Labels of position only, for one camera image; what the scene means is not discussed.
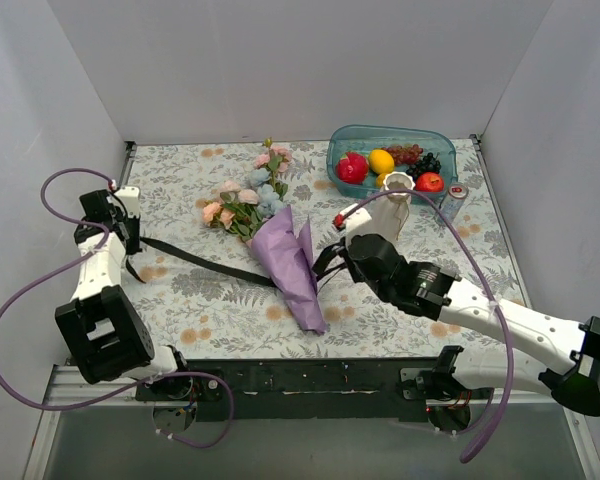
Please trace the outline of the purple pink wrapping paper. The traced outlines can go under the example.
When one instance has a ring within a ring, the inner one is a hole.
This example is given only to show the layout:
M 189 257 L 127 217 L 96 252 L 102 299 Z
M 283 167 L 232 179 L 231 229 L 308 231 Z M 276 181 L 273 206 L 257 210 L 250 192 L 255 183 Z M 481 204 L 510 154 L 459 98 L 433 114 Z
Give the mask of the purple pink wrapping paper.
M 309 219 L 294 232 L 290 206 L 267 220 L 254 235 L 251 251 L 264 268 L 295 319 L 298 327 L 322 335 L 327 331 L 312 267 L 313 245 Z

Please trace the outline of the white ribbed vase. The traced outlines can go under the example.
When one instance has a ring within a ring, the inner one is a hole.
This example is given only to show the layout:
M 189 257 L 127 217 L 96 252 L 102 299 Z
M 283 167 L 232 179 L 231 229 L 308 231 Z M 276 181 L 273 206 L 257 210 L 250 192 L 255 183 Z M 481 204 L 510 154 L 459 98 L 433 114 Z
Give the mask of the white ribbed vase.
M 397 190 L 412 190 L 412 178 L 403 172 L 388 174 L 380 188 L 387 195 L 373 201 L 372 218 L 375 231 L 385 240 L 395 244 L 410 213 L 411 195 Z

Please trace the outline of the black ribbon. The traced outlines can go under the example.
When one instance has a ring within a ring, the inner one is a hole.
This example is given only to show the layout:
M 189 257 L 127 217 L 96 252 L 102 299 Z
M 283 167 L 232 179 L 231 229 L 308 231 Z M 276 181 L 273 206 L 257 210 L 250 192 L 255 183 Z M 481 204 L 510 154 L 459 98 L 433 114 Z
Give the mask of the black ribbon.
M 246 281 L 249 283 L 253 283 L 253 284 L 256 284 L 259 286 L 275 288 L 275 284 L 270 278 L 203 259 L 199 256 L 188 253 L 188 252 L 186 252 L 182 249 L 179 249 L 171 244 L 168 244 L 164 241 L 157 240 L 157 239 L 152 239 L 152 238 L 148 238 L 148 237 L 138 237 L 136 239 L 130 240 L 130 244 L 129 244 L 129 246 L 131 247 L 130 255 L 134 255 L 141 251 L 141 248 L 140 248 L 141 243 L 145 243 L 146 245 L 148 245 L 156 250 L 159 250 L 162 253 L 171 255 L 180 260 L 183 260 L 188 263 L 192 263 L 196 266 L 202 267 L 202 268 L 210 270 L 212 272 L 223 274 L 223 275 L 226 275 L 226 276 L 229 276 L 232 278 L 236 278 L 238 280 Z

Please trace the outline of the blue flower stem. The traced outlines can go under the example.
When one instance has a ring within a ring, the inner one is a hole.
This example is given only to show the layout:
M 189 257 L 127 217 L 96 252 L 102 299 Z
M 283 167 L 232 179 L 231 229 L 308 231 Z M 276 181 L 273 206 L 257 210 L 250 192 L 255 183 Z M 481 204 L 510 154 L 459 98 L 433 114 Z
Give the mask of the blue flower stem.
M 285 207 L 288 185 L 275 179 L 267 168 L 253 170 L 248 176 L 248 183 L 259 198 L 256 210 L 263 218 L 271 218 Z

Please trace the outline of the white pink flower stem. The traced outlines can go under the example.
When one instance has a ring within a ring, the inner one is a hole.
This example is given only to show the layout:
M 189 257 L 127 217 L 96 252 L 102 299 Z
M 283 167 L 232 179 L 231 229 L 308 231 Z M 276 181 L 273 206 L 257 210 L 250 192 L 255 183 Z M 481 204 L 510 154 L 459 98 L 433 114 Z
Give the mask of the white pink flower stem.
M 233 181 L 226 181 L 221 186 L 219 198 L 223 208 L 234 213 L 239 220 L 250 219 L 260 200 L 254 190 L 242 188 Z

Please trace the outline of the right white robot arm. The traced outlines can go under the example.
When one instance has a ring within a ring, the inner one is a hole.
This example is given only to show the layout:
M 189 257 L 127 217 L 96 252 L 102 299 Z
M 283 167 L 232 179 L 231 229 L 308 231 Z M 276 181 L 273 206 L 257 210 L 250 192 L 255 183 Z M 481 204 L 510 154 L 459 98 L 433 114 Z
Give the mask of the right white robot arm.
M 457 325 L 505 345 L 502 357 L 454 350 L 432 373 L 440 395 L 507 387 L 547 395 L 576 413 L 600 417 L 600 317 L 578 322 L 491 300 L 453 271 L 407 260 L 378 234 L 325 248 L 313 265 L 317 277 L 323 278 L 336 258 L 354 282 L 366 284 L 401 312 Z

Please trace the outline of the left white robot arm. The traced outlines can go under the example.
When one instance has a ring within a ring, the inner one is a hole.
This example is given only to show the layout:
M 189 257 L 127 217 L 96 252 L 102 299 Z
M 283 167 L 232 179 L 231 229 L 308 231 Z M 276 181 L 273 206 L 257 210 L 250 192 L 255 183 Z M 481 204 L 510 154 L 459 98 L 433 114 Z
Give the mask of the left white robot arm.
M 185 398 L 193 377 L 172 346 L 159 346 L 122 285 L 128 257 L 140 251 L 140 190 L 96 190 L 80 197 L 85 216 L 74 231 L 82 255 L 71 300 L 55 311 L 56 324 L 90 384 L 120 377 L 158 377 L 158 387 L 173 400 Z

